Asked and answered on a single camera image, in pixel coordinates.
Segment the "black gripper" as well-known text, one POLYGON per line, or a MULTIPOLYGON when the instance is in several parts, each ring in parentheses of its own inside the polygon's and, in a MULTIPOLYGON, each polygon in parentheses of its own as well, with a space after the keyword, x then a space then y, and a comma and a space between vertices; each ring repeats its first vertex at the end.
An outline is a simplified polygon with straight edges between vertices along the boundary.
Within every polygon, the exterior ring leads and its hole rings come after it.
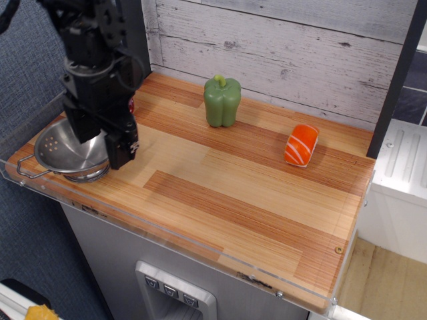
POLYGON ((80 143, 104 131, 109 164, 115 170, 134 160, 139 147, 136 122, 128 108, 139 89, 134 63, 134 57, 111 56, 89 67, 64 58, 63 106, 70 126, 80 143))

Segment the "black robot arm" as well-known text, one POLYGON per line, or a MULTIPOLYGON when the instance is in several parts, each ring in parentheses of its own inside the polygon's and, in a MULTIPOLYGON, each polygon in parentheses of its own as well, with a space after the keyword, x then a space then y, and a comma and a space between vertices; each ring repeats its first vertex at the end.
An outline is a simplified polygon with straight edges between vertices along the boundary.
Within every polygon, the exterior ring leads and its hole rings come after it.
POLYGON ((135 159, 139 139, 130 102, 143 64, 126 47, 125 19, 112 1, 41 1, 65 49, 63 107, 80 143, 105 132, 109 164, 135 159))

